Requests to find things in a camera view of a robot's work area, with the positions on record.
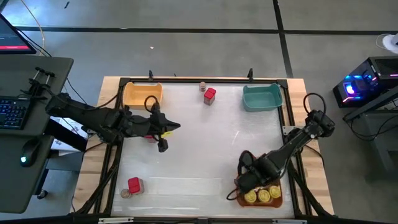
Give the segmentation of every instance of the yellow bowl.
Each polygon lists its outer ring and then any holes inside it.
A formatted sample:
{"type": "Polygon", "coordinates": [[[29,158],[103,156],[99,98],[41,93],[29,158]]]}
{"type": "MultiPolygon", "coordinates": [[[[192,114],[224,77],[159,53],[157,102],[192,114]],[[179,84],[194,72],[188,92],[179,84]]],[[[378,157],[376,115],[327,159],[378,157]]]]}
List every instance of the yellow bowl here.
{"type": "MultiPolygon", "coordinates": [[[[144,102],[148,96],[155,96],[159,103],[162,102],[163,87],[162,84],[156,85],[136,85],[132,82],[127,83],[124,87],[123,103],[130,106],[131,109],[145,109],[144,102]]],[[[150,110],[155,103],[155,99],[147,100],[147,107],[150,110]]]]}

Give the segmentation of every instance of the computer mouse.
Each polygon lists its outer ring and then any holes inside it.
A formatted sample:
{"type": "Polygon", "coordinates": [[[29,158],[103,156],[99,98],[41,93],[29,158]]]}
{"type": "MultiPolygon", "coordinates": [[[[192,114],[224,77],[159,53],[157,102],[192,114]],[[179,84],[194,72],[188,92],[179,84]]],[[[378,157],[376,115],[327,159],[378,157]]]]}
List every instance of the computer mouse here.
{"type": "Polygon", "coordinates": [[[22,155],[20,158],[21,166],[30,167],[36,161],[39,152],[40,139],[38,137],[28,140],[22,147],[22,155]]]}

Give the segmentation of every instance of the wooden table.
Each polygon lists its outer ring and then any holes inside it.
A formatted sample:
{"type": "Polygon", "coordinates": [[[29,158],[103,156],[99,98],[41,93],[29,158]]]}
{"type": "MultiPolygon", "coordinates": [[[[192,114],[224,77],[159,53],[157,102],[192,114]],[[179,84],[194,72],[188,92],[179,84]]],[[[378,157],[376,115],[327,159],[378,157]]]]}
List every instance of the wooden table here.
{"type": "MultiPolygon", "coordinates": [[[[121,77],[104,77],[103,84],[101,87],[101,92],[99,94],[98,105],[102,105],[103,103],[110,100],[118,90],[119,79],[121,77]]],[[[170,77],[173,79],[188,79],[188,78],[203,78],[203,77],[170,77]]],[[[304,119],[307,117],[307,114],[303,107],[303,98],[307,94],[305,90],[304,80],[303,79],[287,79],[287,83],[289,85],[289,93],[290,93],[290,101],[292,104],[292,110],[294,114],[294,120],[296,126],[304,126],[304,119]]],[[[114,102],[110,103],[108,107],[113,108],[114,102]]],[[[289,119],[287,116],[287,110],[284,104],[282,105],[284,111],[285,123],[289,123],[289,119]]],[[[88,141],[87,147],[94,146],[98,144],[99,140],[96,137],[90,138],[88,141]]],[[[319,146],[317,141],[311,141],[309,146],[313,147],[317,151],[319,151],[319,146]]],[[[81,165],[80,175],[78,178],[75,195],[73,199],[73,204],[75,208],[78,210],[81,206],[88,200],[91,194],[94,192],[95,188],[98,186],[98,182],[100,180],[101,169],[104,160],[106,145],[103,144],[98,146],[90,151],[88,151],[85,156],[83,163],[81,165]]],[[[112,164],[114,158],[114,149],[111,154],[111,160],[109,162],[109,167],[112,164]]],[[[305,171],[305,179],[307,181],[308,188],[311,190],[312,194],[317,198],[317,200],[321,203],[323,208],[329,213],[333,213],[333,207],[331,204],[330,194],[328,183],[326,181],[325,170],[323,168],[322,160],[319,155],[315,154],[308,148],[304,148],[302,153],[303,167],[305,171]]],[[[303,197],[301,194],[301,190],[296,186],[298,202],[302,212],[305,212],[303,197]]],[[[106,206],[106,200],[108,198],[108,190],[109,184],[104,190],[101,211],[106,206]]]]}

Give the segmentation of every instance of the keyboard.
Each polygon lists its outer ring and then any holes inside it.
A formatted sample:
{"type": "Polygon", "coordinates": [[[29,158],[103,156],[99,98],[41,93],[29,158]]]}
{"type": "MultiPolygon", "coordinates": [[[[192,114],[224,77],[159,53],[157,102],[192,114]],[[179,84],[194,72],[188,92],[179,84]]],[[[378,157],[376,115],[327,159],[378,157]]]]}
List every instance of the keyboard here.
{"type": "Polygon", "coordinates": [[[24,129],[30,99],[0,96],[0,129],[24,129]]]}

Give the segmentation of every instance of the yellow object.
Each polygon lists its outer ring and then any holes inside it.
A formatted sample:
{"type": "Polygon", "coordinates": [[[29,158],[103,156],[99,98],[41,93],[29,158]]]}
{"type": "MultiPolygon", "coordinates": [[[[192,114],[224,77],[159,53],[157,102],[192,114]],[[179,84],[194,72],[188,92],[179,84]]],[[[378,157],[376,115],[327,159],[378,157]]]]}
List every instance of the yellow object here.
{"type": "Polygon", "coordinates": [[[249,193],[244,195],[244,200],[247,201],[248,203],[254,203],[257,199],[256,193],[251,190],[249,193]]]}
{"type": "Polygon", "coordinates": [[[280,197],[280,188],[278,186],[270,186],[268,191],[269,191],[269,194],[271,194],[271,197],[273,197],[273,198],[280,197]]]}
{"type": "Polygon", "coordinates": [[[271,196],[269,195],[269,192],[267,190],[259,190],[257,192],[257,197],[260,202],[269,202],[271,199],[271,196]]]}
{"type": "MultiPolygon", "coordinates": [[[[145,109],[144,102],[148,96],[155,96],[159,103],[162,102],[163,88],[162,84],[156,85],[136,85],[132,82],[127,83],[124,87],[123,103],[130,106],[131,109],[145,109]]],[[[155,103],[155,99],[147,100],[147,107],[150,110],[155,103]]]]}
{"type": "Polygon", "coordinates": [[[165,132],[164,134],[162,134],[161,137],[164,138],[164,137],[170,136],[170,135],[172,135],[172,134],[173,134],[173,133],[172,133],[171,131],[167,131],[167,132],[165,132]]]}

